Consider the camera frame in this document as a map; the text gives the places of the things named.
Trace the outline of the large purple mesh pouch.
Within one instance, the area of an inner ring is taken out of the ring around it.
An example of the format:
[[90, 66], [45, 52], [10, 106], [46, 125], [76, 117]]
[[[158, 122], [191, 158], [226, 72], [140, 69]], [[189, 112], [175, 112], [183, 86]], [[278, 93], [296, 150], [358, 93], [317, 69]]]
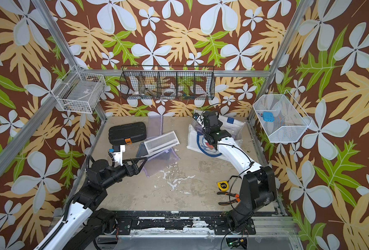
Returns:
[[148, 158], [143, 170], [148, 178], [180, 160], [174, 149], [167, 149]]

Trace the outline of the white mesh pouch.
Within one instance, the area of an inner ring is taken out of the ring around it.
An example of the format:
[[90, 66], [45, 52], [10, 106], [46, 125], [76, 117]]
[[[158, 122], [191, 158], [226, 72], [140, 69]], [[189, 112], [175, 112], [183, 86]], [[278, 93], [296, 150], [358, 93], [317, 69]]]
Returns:
[[160, 153], [179, 144], [180, 141], [174, 131], [165, 133], [144, 142], [148, 155]]

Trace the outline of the white Doraemon canvas bag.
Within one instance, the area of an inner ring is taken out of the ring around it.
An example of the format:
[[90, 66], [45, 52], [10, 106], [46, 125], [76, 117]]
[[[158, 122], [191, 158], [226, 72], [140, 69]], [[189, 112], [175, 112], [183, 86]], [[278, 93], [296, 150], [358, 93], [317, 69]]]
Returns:
[[203, 116], [203, 126], [195, 121], [189, 125], [187, 149], [209, 157], [229, 161], [218, 149], [219, 146], [235, 145], [240, 148], [241, 130], [245, 123], [231, 117], [220, 116], [217, 111], [195, 111]]

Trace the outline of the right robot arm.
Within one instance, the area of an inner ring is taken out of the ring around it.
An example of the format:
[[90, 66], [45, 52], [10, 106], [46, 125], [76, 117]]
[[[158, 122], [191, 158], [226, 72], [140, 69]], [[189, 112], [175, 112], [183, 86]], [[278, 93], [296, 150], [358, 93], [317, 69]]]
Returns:
[[227, 215], [229, 230], [240, 233], [252, 227], [255, 211], [276, 200], [275, 175], [271, 167], [255, 162], [228, 131], [221, 129], [223, 123], [218, 117], [215, 111], [204, 111], [195, 120], [202, 126], [208, 144], [232, 163], [239, 173], [236, 179], [242, 179], [240, 201]]

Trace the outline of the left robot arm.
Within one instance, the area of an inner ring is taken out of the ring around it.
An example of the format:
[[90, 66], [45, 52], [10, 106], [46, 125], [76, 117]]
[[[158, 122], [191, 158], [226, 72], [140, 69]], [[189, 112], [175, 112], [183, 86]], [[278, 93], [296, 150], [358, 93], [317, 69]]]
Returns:
[[36, 250], [84, 250], [96, 238], [114, 232], [115, 214], [99, 208], [107, 197], [107, 189], [125, 177], [138, 175], [147, 157], [123, 160], [122, 165], [110, 165], [107, 160], [86, 160], [85, 183], [69, 200], [63, 217], [35, 247]]

